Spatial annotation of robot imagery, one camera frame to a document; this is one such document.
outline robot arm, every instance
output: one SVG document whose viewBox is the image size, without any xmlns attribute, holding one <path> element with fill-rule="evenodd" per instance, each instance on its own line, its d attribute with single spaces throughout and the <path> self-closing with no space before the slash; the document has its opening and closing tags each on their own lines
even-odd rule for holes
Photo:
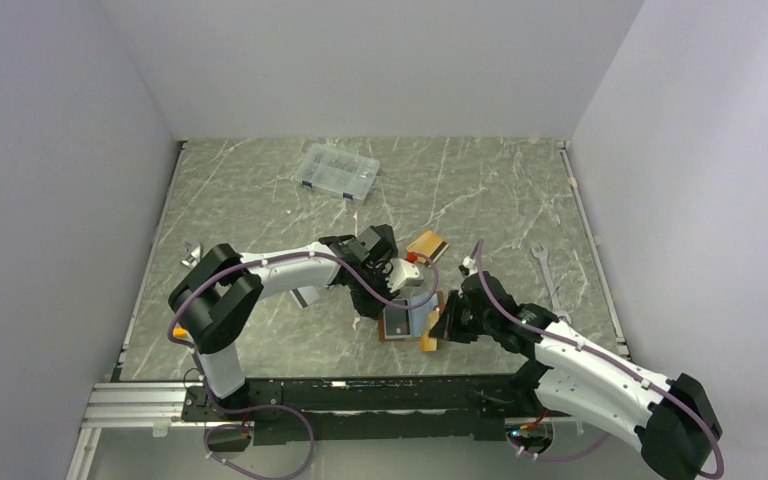
<svg viewBox="0 0 768 480">
<path fill-rule="evenodd" d="M 430 332 L 432 337 L 471 343 L 480 335 L 491 336 L 505 350 L 528 358 L 511 378 L 514 401 L 521 410 L 547 408 L 567 413 L 631 445 L 662 477 L 696 478 L 711 445 L 701 428 L 652 386 L 690 406 L 719 438 L 719 422 L 698 381 L 686 374 L 672 380 L 614 355 L 549 310 L 535 304 L 516 304 L 499 280 L 485 272 L 497 302 L 523 324 L 543 333 L 522 328 L 502 317 L 491 304 L 470 259 L 464 261 L 461 271 L 467 277 L 460 291 L 449 292 L 440 321 Z M 577 345 L 553 338 L 556 336 L 573 339 Z M 585 350 L 597 350 L 614 362 Z M 614 363 L 645 380 L 633 381 Z"/>
<path fill-rule="evenodd" d="M 211 389 L 225 408 L 246 406 L 248 385 L 237 357 L 236 340 L 255 304 L 261 298 L 291 291 L 297 303 L 306 306 L 303 292 L 310 287 L 345 285 L 359 315 L 377 317 L 384 305 L 376 300 L 339 263 L 316 256 L 333 255 L 357 272 L 379 295 L 392 299 L 407 284 L 422 281 L 419 269 L 396 258 L 398 249 L 389 225 L 372 226 L 357 238 L 353 235 L 324 237 L 310 245 L 267 254 L 237 253 L 220 244 L 181 281 L 169 296 L 177 311 L 192 293 L 218 272 L 252 261 L 280 256 L 294 257 L 280 263 L 264 261 L 219 280 L 224 293 L 214 286 L 199 295 L 184 312 L 179 324 L 195 345 Z"/>
</svg>

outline plastic box lid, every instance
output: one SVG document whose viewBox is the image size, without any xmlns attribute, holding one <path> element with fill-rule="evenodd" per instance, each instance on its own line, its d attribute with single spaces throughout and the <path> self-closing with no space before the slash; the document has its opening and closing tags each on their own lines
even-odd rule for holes
<svg viewBox="0 0 768 480">
<path fill-rule="evenodd" d="M 373 158 L 315 143 L 296 170 L 303 187 L 332 197 L 364 201 L 378 175 L 380 163 Z"/>
</svg>

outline purple cable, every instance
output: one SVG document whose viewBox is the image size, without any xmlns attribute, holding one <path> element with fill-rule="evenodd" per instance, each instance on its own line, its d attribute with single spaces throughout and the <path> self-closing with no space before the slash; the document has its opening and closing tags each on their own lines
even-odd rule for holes
<svg viewBox="0 0 768 480">
<path fill-rule="evenodd" d="M 534 460 L 540 460 L 541 462 L 556 462 L 556 463 L 574 462 L 576 460 L 581 460 L 582 458 L 584 458 L 584 457 L 590 455 L 591 453 L 595 452 L 596 450 L 598 450 L 599 447 L 604 445 L 605 442 L 607 442 L 609 438 L 611 438 L 611 434 L 610 433 L 606 433 L 606 434 L 602 435 L 601 437 L 599 437 L 599 440 L 596 440 L 595 442 L 593 442 L 593 445 L 590 445 L 589 447 L 585 448 L 584 450 L 582 450 L 582 451 L 580 451 L 578 453 L 574 453 L 572 455 L 567 455 L 567 456 L 564 456 L 564 457 L 542 457 L 540 455 L 537 455 L 537 457 L 534 457 L 532 455 L 531 458 L 534 459 Z M 514 442 L 512 442 L 510 438 L 508 438 L 508 443 L 511 445 L 511 447 L 513 447 L 514 450 L 517 451 L 517 453 L 519 453 L 519 447 Z"/>
<path fill-rule="evenodd" d="M 476 252 L 476 255 L 475 255 L 475 258 L 474 258 L 475 265 L 476 265 L 476 267 L 478 269 L 478 279 L 481 281 L 481 286 L 484 288 L 484 292 L 487 293 L 487 298 L 490 300 L 490 303 L 492 303 L 493 306 L 496 307 L 496 310 L 498 310 L 499 313 L 501 313 L 502 316 L 504 316 L 508 320 L 514 322 L 518 326 L 520 326 L 522 328 L 525 328 L 526 330 L 528 330 L 530 332 L 536 333 L 538 335 L 543 335 L 544 337 L 548 337 L 548 338 L 551 338 L 553 340 L 557 340 L 559 342 L 566 343 L 567 345 L 570 345 L 570 346 L 573 346 L 573 347 L 577 346 L 578 342 L 576 342 L 575 340 L 573 340 L 571 338 L 567 338 L 567 337 L 564 337 L 563 335 L 558 335 L 558 334 L 553 333 L 553 332 L 547 332 L 547 331 L 545 331 L 545 330 L 543 330 L 541 328 L 537 328 L 535 326 L 522 323 L 518 318 L 516 318 L 515 316 L 511 315 L 509 312 L 507 312 L 504 309 L 504 307 L 502 307 L 502 305 L 499 304 L 498 300 L 496 300 L 496 298 L 490 293 L 490 287 L 487 285 L 487 280 L 484 278 L 484 269 L 481 266 L 481 250 L 483 249 L 483 247 L 484 247 L 484 240 L 479 240 L 478 244 L 476 245 L 476 249 L 475 249 L 475 252 Z M 606 353 L 603 353 L 603 352 L 601 352 L 601 351 L 591 347 L 590 345 L 585 345 L 582 350 L 584 350 L 585 352 L 590 353 L 592 355 L 595 355 L 595 356 L 601 358 L 602 360 L 610 363 L 611 365 L 619 368 L 623 373 L 625 373 L 626 375 L 631 377 L 635 382 L 640 382 L 644 378 L 642 375 L 640 375 L 637 372 L 635 372 L 634 370 L 628 368 L 622 362 L 618 361 L 614 357 L 612 357 L 612 356 L 610 356 L 610 355 L 608 355 Z M 708 439 L 708 442 L 711 444 L 711 451 L 714 452 L 714 459 L 716 459 L 716 462 L 717 462 L 717 469 L 716 469 L 716 471 L 714 471 L 714 473 L 708 473 L 708 472 L 700 471 L 699 475 L 704 477 L 704 478 L 712 478 L 712 479 L 722 478 L 723 475 L 725 474 L 725 464 L 724 464 L 724 461 L 723 461 L 723 452 L 722 452 L 722 450 L 720 450 L 720 445 L 717 442 L 717 437 L 714 435 L 714 432 L 711 431 L 711 428 L 705 423 L 704 420 L 702 420 L 702 417 L 700 417 L 696 412 L 693 411 L 693 409 L 691 409 L 689 406 L 687 406 L 687 404 L 685 404 L 684 402 L 682 402 L 681 400 L 676 398 L 670 392 L 668 392 L 668 391 L 664 390 L 663 388 L 655 385 L 654 383 L 650 384 L 649 388 L 653 392 L 657 393 L 658 395 L 661 395 L 662 397 L 664 397 L 667 400 L 669 400 L 670 402 L 672 402 L 675 406 L 677 406 L 679 409 L 681 409 L 681 411 L 686 413 L 688 417 L 690 417 L 694 422 L 696 422 L 696 424 L 699 425 L 699 428 L 702 429 L 702 432 L 705 434 L 705 437 Z M 592 451 L 596 450 L 596 448 L 598 448 L 598 446 L 601 445 L 599 443 L 600 441 L 597 441 L 596 444 L 594 444 L 593 446 L 587 448 L 586 450 L 584 450 L 581 453 L 587 452 L 587 454 L 589 454 Z M 579 454 L 576 454 L 576 455 L 573 455 L 572 457 L 576 457 L 575 459 L 581 458 L 578 455 Z M 564 460 L 546 459 L 546 461 L 564 461 Z"/>
<path fill-rule="evenodd" d="M 325 258 L 325 259 L 337 262 L 341 267 L 345 268 L 346 271 L 348 271 L 353 277 L 355 277 L 355 279 L 361 284 L 361 286 L 365 288 L 366 291 L 368 291 L 373 297 L 375 297 L 376 300 L 380 301 L 381 303 L 387 306 L 397 308 L 399 310 L 413 310 L 415 308 L 419 308 L 422 305 L 425 305 L 426 303 L 428 303 L 428 301 L 431 300 L 434 297 L 434 295 L 437 294 L 437 286 L 440 281 L 440 272 L 437 270 L 437 265 L 435 265 L 434 262 L 431 260 L 431 258 L 428 257 L 427 255 L 423 255 L 421 253 L 416 253 L 416 255 L 424 259 L 427 265 L 430 266 L 431 269 L 434 271 L 434 285 L 431 287 L 431 291 L 428 293 L 428 295 L 425 298 L 423 298 L 419 303 L 416 303 L 414 305 L 399 305 L 398 303 L 393 303 L 387 300 L 386 298 L 382 297 L 381 295 L 379 295 L 378 292 L 376 292 L 372 287 L 369 286 L 369 284 L 366 283 L 366 281 L 364 281 L 364 279 L 360 276 L 359 273 L 354 271 L 352 267 L 349 266 L 349 264 L 343 261 L 342 259 L 328 253 L 313 252 L 313 256 L 315 257 L 321 257 L 321 258 Z M 169 341 L 171 341 L 172 343 L 184 345 L 187 348 L 192 348 L 192 349 L 195 348 L 195 345 L 193 345 L 192 343 L 186 340 L 175 338 L 175 335 L 174 335 L 175 326 L 178 324 L 178 321 L 184 315 L 184 312 L 187 311 L 187 308 L 189 308 L 189 306 L 193 303 L 193 301 L 195 301 L 196 298 L 198 298 L 199 295 L 204 293 L 204 291 L 207 290 L 208 288 L 213 287 L 216 284 L 216 282 L 225 278 L 226 276 L 234 272 L 239 272 L 246 268 L 263 265 L 264 261 L 268 263 L 282 262 L 282 261 L 290 260 L 293 258 L 302 258 L 302 257 L 310 257 L 310 256 L 311 256 L 311 252 L 285 253 L 283 255 L 276 255 L 274 257 L 266 258 L 263 260 L 255 260 L 251 262 L 241 263 L 239 265 L 234 265 L 233 267 L 229 267 L 229 268 L 226 268 L 225 270 L 220 271 L 219 273 L 207 279 L 207 281 L 201 284 L 198 288 L 196 288 L 196 290 L 189 297 L 187 297 L 186 300 L 184 300 L 184 303 L 181 304 L 178 310 L 175 311 L 175 315 L 172 318 L 172 321 L 169 323 L 169 328 L 166 329 L 166 338 L 168 338 Z M 216 453 L 213 453 L 210 450 L 209 440 L 210 440 L 210 436 L 214 432 L 219 430 L 227 430 L 230 428 L 239 428 L 243 431 L 248 431 L 248 427 L 244 425 L 224 424 L 208 430 L 204 436 L 204 448 L 208 452 L 209 457 L 225 465 L 226 467 L 231 468 L 234 471 L 242 473 L 243 475 L 249 476 L 256 480 L 290 480 L 291 478 L 295 478 L 300 473 L 302 473 L 310 465 L 310 462 L 313 460 L 313 447 L 314 447 L 314 442 L 316 440 L 313 435 L 313 427 L 310 425 L 310 422 L 307 420 L 307 418 L 305 418 L 305 416 L 302 415 L 301 412 L 299 412 L 298 410 L 290 407 L 286 407 L 284 405 L 256 405 L 253 407 L 233 409 L 233 410 L 221 407 L 219 405 L 219 399 L 216 398 L 216 395 L 213 393 L 213 390 L 211 390 L 210 385 L 207 383 L 207 377 L 204 374 L 204 368 L 202 368 L 201 361 L 199 360 L 198 355 L 196 355 L 195 350 L 193 350 L 192 355 L 193 355 L 193 362 L 196 365 L 196 369 L 198 370 L 199 375 L 201 375 L 202 377 L 202 382 L 204 384 L 204 391 L 207 392 L 207 396 L 210 398 L 210 401 L 213 403 L 213 407 L 216 411 L 221 413 L 235 413 L 235 414 L 256 412 L 258 410 L 281 410 L 284 412 L 288 412 L 292 415 L 295 415 L 296 417 L 299 418 L 299 420 L 302 421 L 305 429 L 307 430 L 308 438 L 310 439 L 310 448 L 308 449 L 307 456 L 305 457 L 302 464 L 295 471 L 283 477 L 264 477 L 262 475 L 258 475 L 257 473 L 246 470 L 245 468 L 235 464 L 234 462 L 230 462 L 227 459 L 222 458 L 221 456 L 217 455 Z"/>
</svg>

